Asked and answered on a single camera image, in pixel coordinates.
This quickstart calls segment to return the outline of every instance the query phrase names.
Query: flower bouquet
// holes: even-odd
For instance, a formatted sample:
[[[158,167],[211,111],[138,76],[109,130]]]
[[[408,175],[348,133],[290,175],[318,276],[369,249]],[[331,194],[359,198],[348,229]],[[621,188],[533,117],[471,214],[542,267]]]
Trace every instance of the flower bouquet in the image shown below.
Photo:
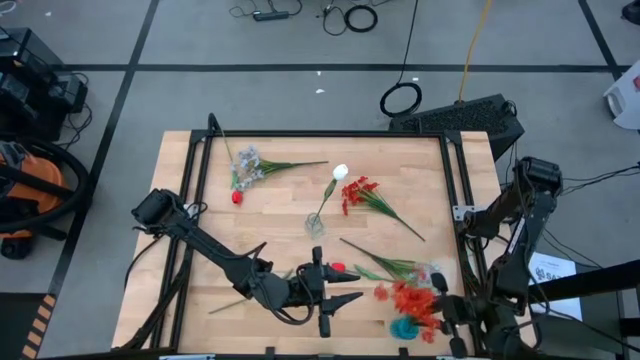
[[[231,150],[229,149],[229,144],[227,144],[226,138],[225,145],[227,147],[227,152],[229,153],[229,159],[231,160],[231,188],[234,190],[231,194],[231,201],[238,205],[242,204],[244,191],[253,186],[254,182],[258,180],[266,179],[269,175],[278,171],[298,166],[328,163],[328,161],[311,161],[301,163],[273,162],[261,158],[258,149],[253,145],[249,145],[246,150],[238,152],[239,162],[236,163],[231,155]]]
[[[403,327],[420,327],[422,340],[430,344],[433,343],[436,330],[440,328],[440,320],[433,316],[433,307],[436,301],[436,295],[433,291],[415,288],[405,282],[396,282],[391,289],[386,289],[383,284],[380,284],[375,288],[373,294],[380,301],[386,301],[391,298],[396,310],[407,317],[408,324],[404,324]],[[400,324],[394,323],[391,328],[394,335],[400,332],[407,332],[406,330],[401,331],[398,328]]]
[[[391,208],[389,203],[382,197],[380,192],[376,190],[380,184],[374,182],[372,184],[367,183],[366,176],[361,176],[358,181],[354,181],[353,183],[342,188],[342,212],[345,216],[349,215],[349,210],[347,206],[351,203],[352,206],[358,205],[360,203],[367,204],[370,208],[381,212],[387,216],[390,216],[396,220],[398,220],[402,225],[406,226],[412,233],[414,233],[420,240],[425,241],[420,234],[418,234],[409,224],[407,224],[404,220],[398,216],[398,214]]]
[[[440,267],[437,265],[424,264],[412,260],[384,258],[382,256],[375,255],[348,240],[345,240],[343,238],[340,238],[340,240],[370,257],[373,261],[375,261],[376,264],[380,265],[381,268],[389,273],[392,278],[383,278],[363,268],[360,265],[355,265],[356,271],[361,276],[369,280],[381,280],[390,282],[402,281],[419,288],[433,288],[433,285],[431,284],[431,274],[440,272]]]

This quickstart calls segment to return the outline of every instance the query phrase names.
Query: orange flower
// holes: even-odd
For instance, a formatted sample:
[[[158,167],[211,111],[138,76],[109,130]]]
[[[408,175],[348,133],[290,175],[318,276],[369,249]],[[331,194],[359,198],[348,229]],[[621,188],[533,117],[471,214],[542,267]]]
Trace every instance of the orange flower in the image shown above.
[[[386,301],[389,298],[389,292],[384,288],[384,285],[380,283],[380,285],[376,286],[375,290],[373,290],[373,296],[380,301]]]
[[[440,321],[433,316],[435,294],[429,289],[414,288],[405,282],[396,282],[392,288],[394,293],[391,298],[396,310],[415,319],[423,327],[422,340],[433,343],[435,331],[440,328]],[[381,301],[389,297],[382,284],[378,285],[373,293]]]

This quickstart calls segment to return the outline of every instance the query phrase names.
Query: white sticker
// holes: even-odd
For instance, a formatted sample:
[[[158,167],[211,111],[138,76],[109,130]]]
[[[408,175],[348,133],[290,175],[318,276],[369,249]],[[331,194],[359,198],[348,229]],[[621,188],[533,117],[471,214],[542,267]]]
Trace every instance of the white sticker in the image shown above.
[[[521,218],[520,222],[518,223],[518,226],[516,227],[516,231],[513,233],[513,236],[511,237],[511,242],[509,243],[509,248],[507,248],[507,253],[511,254],[513,252],[513,249],[516,248],[516,245],[518,244],[518,239],[520,238],[520,233],[524,229],[525,223],[526,223],[525,219]]]

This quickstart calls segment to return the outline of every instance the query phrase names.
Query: yellow cable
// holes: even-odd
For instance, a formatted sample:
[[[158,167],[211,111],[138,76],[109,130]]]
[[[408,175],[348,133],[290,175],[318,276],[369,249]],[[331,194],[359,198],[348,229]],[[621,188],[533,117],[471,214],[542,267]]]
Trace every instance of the yellow cable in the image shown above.
[[[487,20],[487,14],[489,14],[489,8],[491,7],[492,0],[487,0],[486,5],[484,6],[484,10],[482,10],[482,17],[480,18],[480,23],[478,27],[476,27],[476,32],[473,34],[473,39],[471,40],[471,45],[469,46],[469,52],[467,52],[467,62],[464,64],[464,74],[462,75],[462,83],[460,84],[460,91],[458,92],[458,100],[462,101],[462,91],[464,90],[464,83],[467,81],[467,72],[469,70],[469,63],[471,62],[471,54],[473,53],[473,47],[476,45],[476,39],[478,38],[478,34],[482,31],[482,27],[484,27],[484,22]]]

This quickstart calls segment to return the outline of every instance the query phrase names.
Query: orange vacuum cleaner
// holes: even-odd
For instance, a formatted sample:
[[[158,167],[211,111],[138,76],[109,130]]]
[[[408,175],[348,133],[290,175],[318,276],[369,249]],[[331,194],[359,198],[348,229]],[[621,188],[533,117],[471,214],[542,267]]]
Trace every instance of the orange vacuum cleaner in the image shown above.
[[[72,190],[59,165],[67,164],[77,177]],[[65,240],[67,233],[49,223],[86,204],[86,169],[56,145],[30,139],[0,140],[0,253],[23,259],[35,235]]]

